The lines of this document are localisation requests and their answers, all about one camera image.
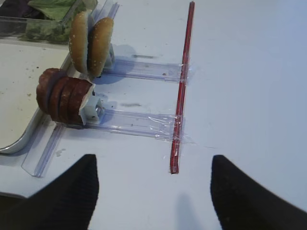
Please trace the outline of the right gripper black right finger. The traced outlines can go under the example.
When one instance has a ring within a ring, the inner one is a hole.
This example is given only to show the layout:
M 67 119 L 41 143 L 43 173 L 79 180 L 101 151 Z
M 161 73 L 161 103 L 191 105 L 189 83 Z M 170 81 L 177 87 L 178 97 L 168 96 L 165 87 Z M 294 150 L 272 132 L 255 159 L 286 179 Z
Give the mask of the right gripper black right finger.
M 210 192 L 224 230 L 305 230 L 307 213 L 254 181 L 228 158 L 215 155 Z

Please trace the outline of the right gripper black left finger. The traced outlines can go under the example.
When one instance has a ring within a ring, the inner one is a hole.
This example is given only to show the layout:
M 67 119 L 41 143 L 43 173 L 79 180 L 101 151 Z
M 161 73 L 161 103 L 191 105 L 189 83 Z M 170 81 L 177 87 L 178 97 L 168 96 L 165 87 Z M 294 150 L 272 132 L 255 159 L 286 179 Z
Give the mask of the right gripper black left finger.
M 86 230 L 99 194 L 97 160 L 86 154 L 46 187 L 0 213 L 2 230 Z

